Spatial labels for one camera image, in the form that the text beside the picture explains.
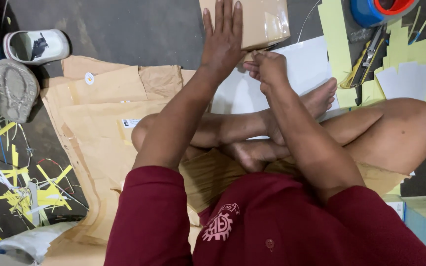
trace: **right hand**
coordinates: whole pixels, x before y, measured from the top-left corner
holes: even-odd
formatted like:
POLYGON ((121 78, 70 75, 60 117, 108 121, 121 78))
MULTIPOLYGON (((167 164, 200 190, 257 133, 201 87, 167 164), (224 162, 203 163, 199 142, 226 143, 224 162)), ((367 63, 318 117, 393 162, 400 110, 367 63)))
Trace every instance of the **right hand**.
POLYGON ((245 62, 243 67, 249 70, 249 75, 261 82, 262 93, 267 93, 271 88, 289 84, 287 77, 287 59, 282 54, 264 51, 252 54, 253 62, 245 62))

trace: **shoe sole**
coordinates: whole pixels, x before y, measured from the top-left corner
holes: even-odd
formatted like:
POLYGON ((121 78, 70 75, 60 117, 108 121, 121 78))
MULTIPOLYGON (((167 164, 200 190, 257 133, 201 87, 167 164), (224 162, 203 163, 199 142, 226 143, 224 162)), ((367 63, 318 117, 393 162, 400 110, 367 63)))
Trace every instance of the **shoe sole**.
POLYGON ((0 115, 25 123, 39 95, 39 82, 30 69, 11 59, 0 60, 0 115))

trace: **dark floor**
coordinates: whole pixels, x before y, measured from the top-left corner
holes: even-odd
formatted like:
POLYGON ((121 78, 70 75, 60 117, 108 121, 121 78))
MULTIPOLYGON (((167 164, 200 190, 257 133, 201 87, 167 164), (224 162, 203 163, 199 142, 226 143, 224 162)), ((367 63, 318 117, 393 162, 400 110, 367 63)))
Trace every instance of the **dark floor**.
MULTIPOLYGON (((288 0, 288 12, 291 37, 279 47, 297 42, 302 24, 315 5, 312 0, 288 0)), ((359 26, 349 12, 349 1, 343 0, 347 31, 353 32, 359 26)), ((426 18, 426 1, 420 1, 422 10, 416 29, 426 18)), ((417 9, 404 17, 403 26, 412 26, 417 9)), ((199 66, 203 46, 203 25, 198 0, 10 0, 7 16, 11 24, 4 21, 3 32, 16 30, 38 30, 58 28, 71 40, 73 54, 93 57, 99 60, 129 65, 157 66, 178 64, 185 69, 199 66)), ((315 8, 308 18, 301 41, 323 35, 318 10, 315 8)), ((420 40, 426 38, 426 27, 420 40)), ((352 59, 356 60, 364 43, 350 45, 352 59)), ((34 69, 39 77, 62 76, 59 62, 52 62, 34 69)), ((31 123, 24 124, 29 144, 34 148, 31 177, 43 178, 35 169, 36 163, 43 158, 51 158, 62 167, 69 164, 68 158, 60 146, 42 105, 31 123)), ((16 145, 24 147, 24 139, 18 136, 16 145)), ((43 167, 49 176, 57 176, 60 170, 48 161, 43 167)), ((426 195, 426 160, 416 171, 417 176, 402 185, 403 196, 426 195)), ((72 184, 76 184, 73 172, 68 174, 72 184)), ((83 201, 79 187, 75 196, 83 201)), ((0 195, 5 189, 0 185, 0 195)), ((84 215, 86 209, 77 203, 70 203, 73 211, 56 208, 49 214, 55 221, 55 215, 84 215)), ((9 205, 0 200, 0 226, 8 237, 26 230, 18 217, 8 214, 9 205)))

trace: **printed logo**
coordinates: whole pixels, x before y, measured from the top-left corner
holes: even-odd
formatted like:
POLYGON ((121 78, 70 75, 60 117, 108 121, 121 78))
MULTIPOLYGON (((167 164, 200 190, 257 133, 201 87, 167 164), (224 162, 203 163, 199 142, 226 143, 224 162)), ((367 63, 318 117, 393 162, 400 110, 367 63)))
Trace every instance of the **printed logo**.
POLYGON ((202 239, 210 241, 213 237, 215 240, 220 240, 222 237, 223 241, 226 241, 230 236, 231 225, 233 224, 230 215, 234 214, 240 214, 240 208, 236 203, 223 205, 216 216, 205 226, 206 230, 202 239))

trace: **cardboard box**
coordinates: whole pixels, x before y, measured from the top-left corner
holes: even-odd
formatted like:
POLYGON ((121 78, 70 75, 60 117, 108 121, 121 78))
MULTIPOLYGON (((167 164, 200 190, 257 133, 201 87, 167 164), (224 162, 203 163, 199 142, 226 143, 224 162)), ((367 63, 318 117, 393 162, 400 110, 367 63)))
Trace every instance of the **cardboard box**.
MULTIPOLYGON (((200 0, 201 12, 208 8, 214 27, 216 0, 200 0)), ((244 50, 266 48, 290 37, 286 0, 242 0, 244 50)))

